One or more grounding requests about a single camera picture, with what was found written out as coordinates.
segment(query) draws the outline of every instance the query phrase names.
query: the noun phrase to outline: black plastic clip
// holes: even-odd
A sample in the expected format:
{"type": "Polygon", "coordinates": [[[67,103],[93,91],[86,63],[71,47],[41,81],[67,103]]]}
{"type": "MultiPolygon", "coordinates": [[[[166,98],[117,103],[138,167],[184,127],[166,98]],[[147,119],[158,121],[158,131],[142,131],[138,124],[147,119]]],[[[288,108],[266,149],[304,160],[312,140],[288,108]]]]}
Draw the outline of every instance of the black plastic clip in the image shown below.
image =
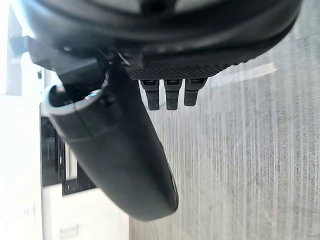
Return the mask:
{"type": "Polygon", "coordinates": [[[179,90],[182,80],[164,80],[166,109],[173,111],[178,109],[179,90]]]}
{"type": "Polygon", "coordinates": [[[184,105],[188,107],[193,107],[197,103],[198,92],[202,89],[206,82],[207,78],[199,79],[186,79],[185,80],[185,89],[184,89],[184,105]]]}
{"type": "Polygon", "coordinates": [[[159,110],[159,80],[141,80],[140,82],[145,90],[149,110],[159,110]]]}

